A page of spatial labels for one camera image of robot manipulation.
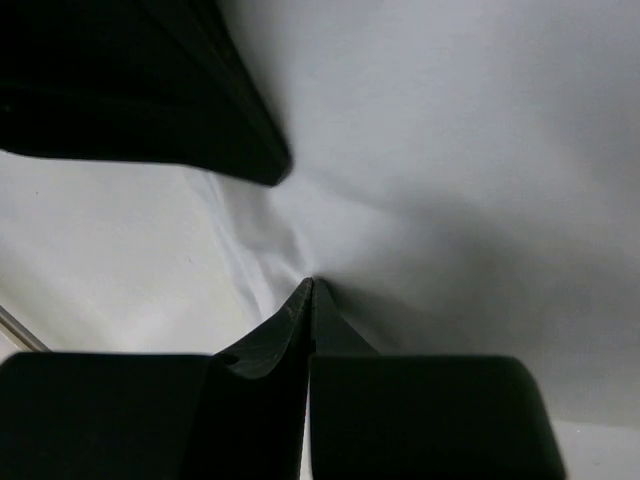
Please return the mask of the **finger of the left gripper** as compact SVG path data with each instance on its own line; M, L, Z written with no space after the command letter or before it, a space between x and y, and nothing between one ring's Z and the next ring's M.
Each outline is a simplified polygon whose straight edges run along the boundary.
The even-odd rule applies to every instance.
M3 2L1 147L270 187L292 167L214 1Z

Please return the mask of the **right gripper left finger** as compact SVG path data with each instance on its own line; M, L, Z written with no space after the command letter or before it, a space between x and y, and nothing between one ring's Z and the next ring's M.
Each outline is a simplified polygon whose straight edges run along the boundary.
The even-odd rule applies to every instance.
M296 479L313 283L214 355L19 353L1 366L5 479Z

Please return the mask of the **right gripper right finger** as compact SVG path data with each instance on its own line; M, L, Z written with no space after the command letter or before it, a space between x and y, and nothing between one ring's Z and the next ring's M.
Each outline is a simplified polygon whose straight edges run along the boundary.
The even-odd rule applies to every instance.
M317 479L563 479L538 385L505 356L389 355L316 281L310 455Z

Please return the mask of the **white skirt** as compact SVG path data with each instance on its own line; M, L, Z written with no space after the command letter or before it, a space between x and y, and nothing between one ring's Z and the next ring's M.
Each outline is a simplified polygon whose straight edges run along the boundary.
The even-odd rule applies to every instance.
M1 157L1 302L52 348L214 351L307 276L388 350L512 355L639 424L639 5L224 1L273 189Z

